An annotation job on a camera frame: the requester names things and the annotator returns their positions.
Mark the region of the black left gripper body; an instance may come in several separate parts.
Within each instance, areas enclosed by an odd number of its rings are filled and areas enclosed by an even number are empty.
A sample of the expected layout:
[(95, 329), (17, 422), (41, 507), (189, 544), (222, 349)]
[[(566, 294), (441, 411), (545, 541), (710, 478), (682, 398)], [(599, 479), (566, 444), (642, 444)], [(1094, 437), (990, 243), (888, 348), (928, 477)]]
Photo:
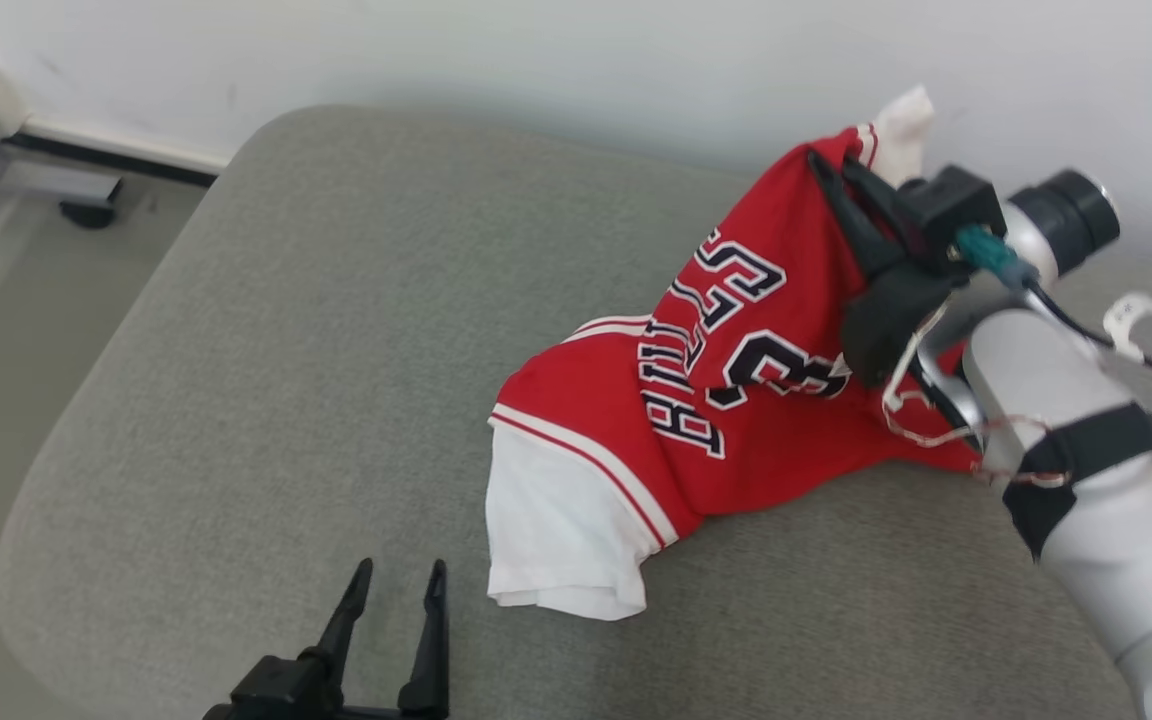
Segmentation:
[(306, 650), (294, 660), (262, 657), (205, 719), (447, 719), (449, 655), (417, 655), (396, 708), (349, 706), (344, 700), (342, 653)]

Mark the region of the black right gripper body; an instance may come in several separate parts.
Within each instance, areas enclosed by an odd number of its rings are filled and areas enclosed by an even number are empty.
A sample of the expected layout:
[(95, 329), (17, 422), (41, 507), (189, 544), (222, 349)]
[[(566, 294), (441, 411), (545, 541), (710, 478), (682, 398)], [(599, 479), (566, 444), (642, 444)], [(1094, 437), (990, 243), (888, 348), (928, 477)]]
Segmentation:
[(846, 306), (841, 325), (842, 351), (855, 379), (867, 388), (887, 381), (914, 333), (964, 286), (965, 275), (935, 274), (915, 263), (878, 274)]

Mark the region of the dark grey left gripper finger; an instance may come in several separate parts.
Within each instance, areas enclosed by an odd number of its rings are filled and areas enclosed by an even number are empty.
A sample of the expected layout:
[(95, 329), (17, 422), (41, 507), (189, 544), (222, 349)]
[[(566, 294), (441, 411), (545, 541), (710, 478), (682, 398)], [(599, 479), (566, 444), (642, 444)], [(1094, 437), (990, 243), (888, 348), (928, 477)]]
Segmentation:
[(343, 682), (353, 629), (366, 607), (372, 569), (371, 559), (361, 561), (317, 642), (316, 655), (323, 662), (329, 683)]
[(431, 566), (422, 607), (422, 626), (410, 680), (399, 689), (399, 715), (448, 717), (450, 714), (450, 630), (447, 607), (448, 579), (442, 559)]

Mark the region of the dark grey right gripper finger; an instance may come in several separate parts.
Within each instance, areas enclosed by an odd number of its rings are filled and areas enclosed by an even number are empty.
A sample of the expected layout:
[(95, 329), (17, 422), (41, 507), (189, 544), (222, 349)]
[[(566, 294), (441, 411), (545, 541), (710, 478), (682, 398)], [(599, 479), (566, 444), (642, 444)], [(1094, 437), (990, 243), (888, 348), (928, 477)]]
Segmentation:
[(808, 151), (808, 165), (865, 281), (874, 281), (890, 268), (890, 241), (870, 219), (867, 210), (852, 199), (844, 173), (833, 168), (817, 150)]
[(911, 245), (914, 236), (908, 220), (902, 215), (904, 205), (896, 188), (859, 160), (844, 161), (844, 182), (854, 199), (859, 202), (861, 209), (864, 209), (876, 223), (882, 223), (890, 240), (895, 241), (909, 258), (914, 258), (915, 249)]

